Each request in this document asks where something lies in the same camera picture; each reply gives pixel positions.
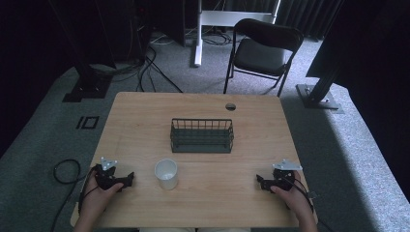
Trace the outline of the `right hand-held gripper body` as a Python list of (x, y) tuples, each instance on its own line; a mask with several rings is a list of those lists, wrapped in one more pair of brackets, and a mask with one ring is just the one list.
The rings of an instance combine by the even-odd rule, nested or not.
[(276, 186), (283, 190), (291, 190), (295, 182), (295, 171), (302, 170), (303, 167), (288, 159), (283, 159), (278, 163), (272, 164), (273, 176)]

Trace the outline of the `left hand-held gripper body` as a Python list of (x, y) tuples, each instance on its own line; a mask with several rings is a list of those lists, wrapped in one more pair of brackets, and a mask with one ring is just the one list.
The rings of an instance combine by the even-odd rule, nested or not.
[(118, 183), (126, 186), (126, 179), (116, 178), (114, 176), (116, 171), (117, 160), (106, 159), (101, 157), (101, 161), (97, 163), (93, 169), (96, 171), (96, 181), (101, 189), (107, 190)]

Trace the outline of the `person's left hand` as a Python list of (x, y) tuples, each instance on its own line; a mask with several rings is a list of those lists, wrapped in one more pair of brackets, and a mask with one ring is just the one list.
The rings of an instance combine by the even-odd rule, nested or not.
[(109, 189), (102, 189), (96, 181), (96, 172), (92, 171), (85, 190), (82, 206), (79, 214), (80, 220), (95, 222), (103, 213), (111, 198), (122, 187), (122, 183), (115, 184)]

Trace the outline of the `person's right hand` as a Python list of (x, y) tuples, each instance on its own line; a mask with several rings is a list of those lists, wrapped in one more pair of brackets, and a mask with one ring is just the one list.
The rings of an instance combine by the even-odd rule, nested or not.
[(297, 171), (295, 175), (295, 187), (286, 191), (279, 187), (271, 187), (271, 190), (278, 195), (290, 208), (290, 210), (296, 215), (296, 218), (301, 225), (313, 224), (315, 225), (315, 217), (309, 206), (309, 203), (303, 193), (300, 192), (302, 184), (300, 183), (301, 177)]

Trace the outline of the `white cup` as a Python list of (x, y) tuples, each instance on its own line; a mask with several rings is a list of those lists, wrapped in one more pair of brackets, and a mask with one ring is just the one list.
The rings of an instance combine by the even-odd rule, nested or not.
[(155, 176), (162, 189), (172, 190), (178, 184), (178, 165), (173, 159), (161, 159), (155, 165)]

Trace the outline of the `black metal stand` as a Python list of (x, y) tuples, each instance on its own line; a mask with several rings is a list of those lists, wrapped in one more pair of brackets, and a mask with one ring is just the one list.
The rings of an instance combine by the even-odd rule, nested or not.
[(54, 11), (65, 42), (64, 49), (68, 53), (78, 73), (78, 80), (72, 91), (67, 93), (63, 102), (81, 102), (83, 99), (104, 99), (113, 76), (111, 74), (97, 73), (89, 65), (85, 54), (77, 41), (70, 20), (59, 0), (47, 0)]
[(339, 61), (319, 62), (314, 59), (307, 71), (307, 77), (317, 77), (314, 85), (297, 84), (296, 90), (305, 108), (329, 109), (342, 113), (341, 105), (337, 103), (330, 92), (333, 83), (340, 72)]

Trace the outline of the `black folding chair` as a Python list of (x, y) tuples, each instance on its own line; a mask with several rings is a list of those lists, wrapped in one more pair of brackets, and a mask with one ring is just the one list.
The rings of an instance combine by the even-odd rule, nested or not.
[(274, 88), (280, 83), (279, 97), (303, 41), (304, 35), (297, 28), (252, 18), (241, 19), (233, 28), (223, 93), (227, 92), (228, 80), (238, 72), (274, 80)]

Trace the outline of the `white desk frame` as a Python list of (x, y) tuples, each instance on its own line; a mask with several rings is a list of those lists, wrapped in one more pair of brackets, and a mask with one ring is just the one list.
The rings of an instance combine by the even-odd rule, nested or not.
[(264, 22), (276, 23), (278, 10), (281, 0), (275, 0), (274, 7), (270, 13), (254, 12), (230, 12), (230, 11), (204, 11), (202, 9), (202, 0), (198, 0), (197, 13), (197, 32), (196, 47), (194, 56), (194, 65), (200, 67), (202, 64), (202, 27), (203, 26), (222, 26), (233, 27), (237, 22), (245, 18), (252, 18)]

